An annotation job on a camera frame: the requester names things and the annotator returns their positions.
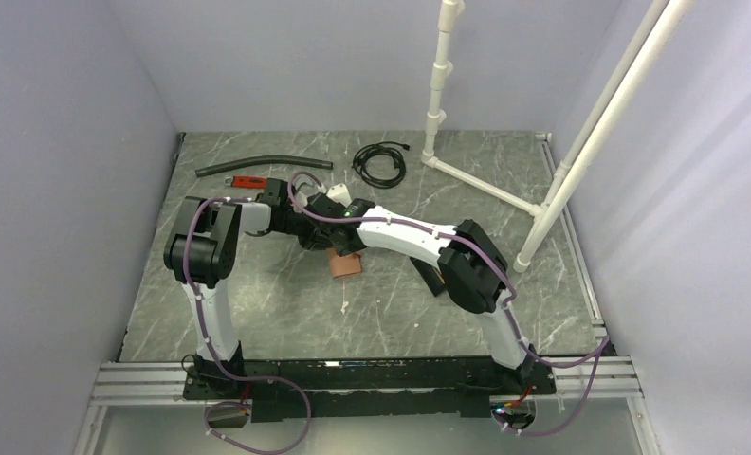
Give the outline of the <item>brown leather card holder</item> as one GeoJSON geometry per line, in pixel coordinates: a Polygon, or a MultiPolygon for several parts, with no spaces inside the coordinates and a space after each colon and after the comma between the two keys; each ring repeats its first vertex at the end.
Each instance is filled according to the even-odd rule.
{"type": "Polygon", "coordinates": [[[334,248],[327,248],[326,252],[333,279],[353,277],[362,272],[361,256],[358,253],[340,256],[334,248]]]}

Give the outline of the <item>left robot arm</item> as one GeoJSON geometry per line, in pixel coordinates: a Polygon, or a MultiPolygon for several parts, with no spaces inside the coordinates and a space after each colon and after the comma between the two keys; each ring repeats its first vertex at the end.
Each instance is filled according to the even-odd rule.
{"type": "Polygon", "coordinates": [[[224,398],[246,385],[241,342],[230,320],[227,278],[235,264],[242,233],[293,236],[308,250],[331,244],[290,202],[288,183],[275,178],[255,185],[252,199],[187,196],[165,244],[163,261],[185,290],[198,336],[195,376],[224,398]]]}

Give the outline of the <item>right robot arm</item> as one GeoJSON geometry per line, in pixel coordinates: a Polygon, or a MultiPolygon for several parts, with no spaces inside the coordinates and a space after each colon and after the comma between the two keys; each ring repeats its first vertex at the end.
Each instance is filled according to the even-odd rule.
{"type": "Polygon", "coordinates": [[[508,279],[504,256],[478,223],[426,223],[363,199],[343,206],[323,193],[311,196],[306,205],[296,203],[295,209],[327,234],[339,253],[381,248],[428,266],[449,298],[479,322],[498,365],[500,388],[518,393],[531,383],[535,361],[514,321],[517,291],[508,279]]]}

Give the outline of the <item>black card box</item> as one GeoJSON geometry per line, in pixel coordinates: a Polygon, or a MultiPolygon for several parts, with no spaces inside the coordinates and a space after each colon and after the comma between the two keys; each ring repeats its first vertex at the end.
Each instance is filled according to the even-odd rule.
{"type": "Polygon", "coordinates": [[[435,267],[413,257],[410,257],[410,261],[434,297],[445,291],[445,282],[435,267]]]}

